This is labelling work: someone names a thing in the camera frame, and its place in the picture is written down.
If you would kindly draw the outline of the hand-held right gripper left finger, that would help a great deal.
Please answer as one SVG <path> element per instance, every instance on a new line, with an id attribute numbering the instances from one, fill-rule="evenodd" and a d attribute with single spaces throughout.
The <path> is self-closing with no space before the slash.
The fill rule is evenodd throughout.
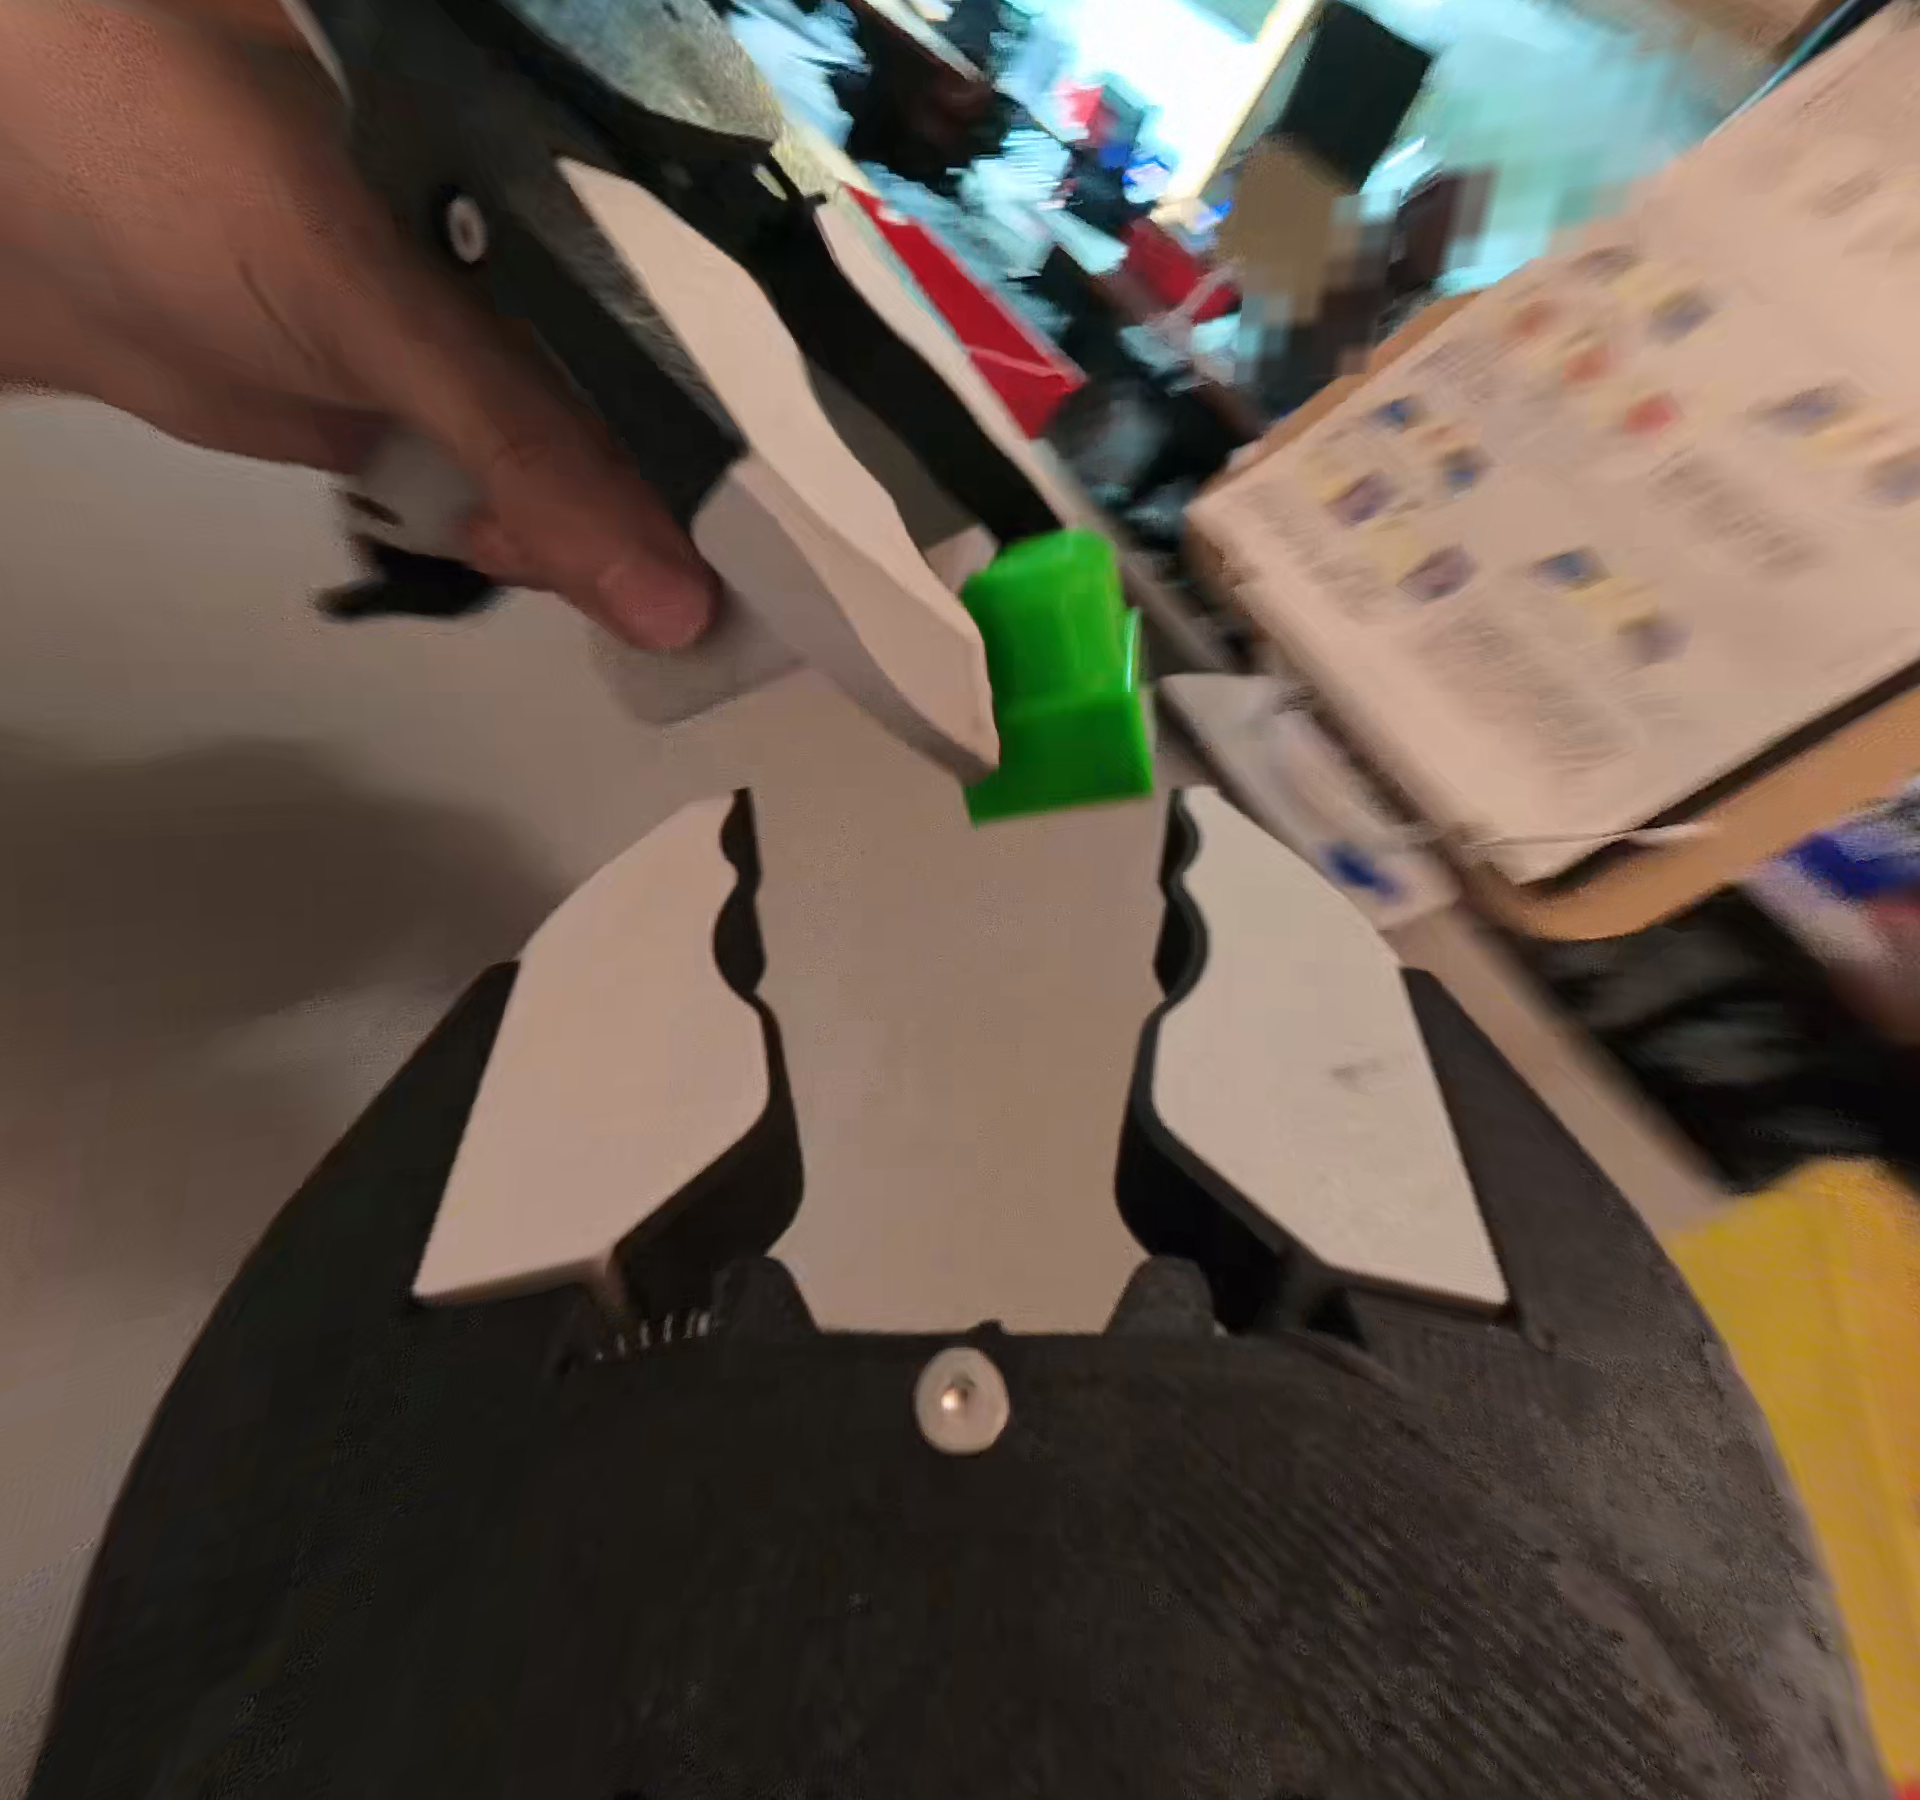
<path id="1" fill-rule="evenodd" d="M 804 1183 L 761 996 L 750 792 L 686 805 L 532 934 L 415 1275 L 447 1308 L 579 1286 L 712 1308 Z"/>

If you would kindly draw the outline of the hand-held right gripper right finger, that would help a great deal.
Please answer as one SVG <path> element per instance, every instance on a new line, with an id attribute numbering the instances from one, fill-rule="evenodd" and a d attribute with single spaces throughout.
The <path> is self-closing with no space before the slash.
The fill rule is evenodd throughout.
<path id="1" fill-rule="evenodd" d="M 1216 789 L 1175 789 L 1157 1001 L 1126 1097 L 1120 1215 L 1224 1315 L 1269 1267 L 1497 1314 L 1508 1284 L 1407 968 L 1378 927 Z"/>

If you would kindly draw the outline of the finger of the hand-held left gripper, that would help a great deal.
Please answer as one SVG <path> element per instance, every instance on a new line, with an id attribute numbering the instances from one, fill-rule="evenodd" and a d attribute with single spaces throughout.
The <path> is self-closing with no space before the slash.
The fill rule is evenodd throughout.
<path id="1" fill-rule="evenodd" d="M 728 596 L 954 780 L 993 773 L 993 690 L 972 616 L 828 423 L 772 301 L 638 183 L 566 159 L 559 170 L 744 441 L 691 520 Z"/>
<path id="2" fill-rule="evenodd" d="M 824 268 L 805 278 L 815 360 L 1000 544 L 1081 523 L 1082 501 L 972 367 L 851 188 L 812 212 Z"/>

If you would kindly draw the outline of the red plastic bin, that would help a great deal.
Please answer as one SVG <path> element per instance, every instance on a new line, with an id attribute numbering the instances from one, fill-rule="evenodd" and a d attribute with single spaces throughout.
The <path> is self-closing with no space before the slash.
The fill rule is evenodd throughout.
<path id="1" fill-rule="evenodd" d="M 1045 439 L 1086 375 L 1015 299 L 976 277 L 939 231 L 861 188 L 850 193 L 1011 423 L 1027 439 Z"/>

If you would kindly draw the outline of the green plastic object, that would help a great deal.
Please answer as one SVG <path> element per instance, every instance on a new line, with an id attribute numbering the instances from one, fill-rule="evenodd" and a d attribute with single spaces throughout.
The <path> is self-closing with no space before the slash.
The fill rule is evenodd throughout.
<path id="1" fill-rule="evenodd" d="M 1054 530 L 1003 547 L 958 592 L 987 656 L 998 762 L 964 788 L 972 828 L 1147 801 L 1155 732 L 1143 616 L 1114 544 Z"/>

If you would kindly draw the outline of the person's left hand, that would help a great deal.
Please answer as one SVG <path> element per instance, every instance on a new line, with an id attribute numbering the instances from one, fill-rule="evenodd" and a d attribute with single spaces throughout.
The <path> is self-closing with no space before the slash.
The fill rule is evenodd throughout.
<path id="1" fill-rule="evenodd" d="M 717 583 L 517 325 L 355 173 L 306 61 L 112 0 L 1 0 L 3 390 L 355 473 L 398 426 L 472 481 L 462 557 L 675 653 Z"/>

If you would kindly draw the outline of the white stand base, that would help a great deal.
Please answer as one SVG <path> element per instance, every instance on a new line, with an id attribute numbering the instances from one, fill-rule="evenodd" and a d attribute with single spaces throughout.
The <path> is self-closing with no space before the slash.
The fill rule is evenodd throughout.
<path id="1" fill-rule="evenodd" d="M 1220 789 L 1326 881 L 1320 849 L 1335 838 L 1393 858 L 1391 871 L 1411 891 L 1405 907 L 1372 907 L 1345 893 L 1380 931 L 1458 907 L 1458 881 L 1427 829 L 1389 805 L 1279 682 L 1172 675 L 1157 683 L 1157 705 L 1196 748 Z"/>

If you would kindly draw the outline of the yellow plastic bin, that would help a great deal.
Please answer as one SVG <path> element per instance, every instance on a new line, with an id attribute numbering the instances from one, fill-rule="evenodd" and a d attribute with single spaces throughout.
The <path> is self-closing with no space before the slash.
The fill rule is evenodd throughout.
<path id="1" fill-rule="evenodd" d="M 1806 1164 L 1669 1240 L 1830 1573 L 1894 1795 L 1917 1793 L 1917 1200 Z"/>

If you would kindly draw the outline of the instruction sheet board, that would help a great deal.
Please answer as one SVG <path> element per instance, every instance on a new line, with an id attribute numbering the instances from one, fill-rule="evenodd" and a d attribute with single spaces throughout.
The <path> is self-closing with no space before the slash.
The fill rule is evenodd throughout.
<path id="1" fill-rule="evenodd" d="M 1541 940 L 1641 931 L 1916 780 L 1916 0 L 1407 326 L 1187 540 Z"/>

